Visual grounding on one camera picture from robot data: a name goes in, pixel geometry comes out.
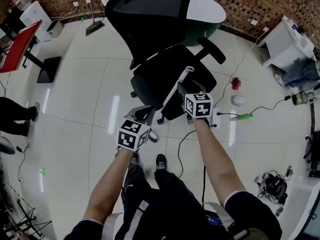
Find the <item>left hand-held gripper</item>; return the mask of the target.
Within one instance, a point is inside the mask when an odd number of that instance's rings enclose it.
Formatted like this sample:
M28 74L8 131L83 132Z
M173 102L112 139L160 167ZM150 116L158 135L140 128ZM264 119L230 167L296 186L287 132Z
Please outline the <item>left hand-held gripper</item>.
M138 151L149 139L155 112L156 108L152 105L132 108L117 131L118 147Z

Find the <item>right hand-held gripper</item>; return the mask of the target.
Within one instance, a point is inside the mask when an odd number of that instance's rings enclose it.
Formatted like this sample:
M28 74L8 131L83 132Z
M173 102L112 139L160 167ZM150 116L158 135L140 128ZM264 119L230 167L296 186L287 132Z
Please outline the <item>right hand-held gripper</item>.
M213 98L207 93L206 88L195 80L191 80L196 89L187 93L181 82L177 83L177 90L182 99L182 108L187 114L187 122L193 123L193 119L208 119L213 112Z

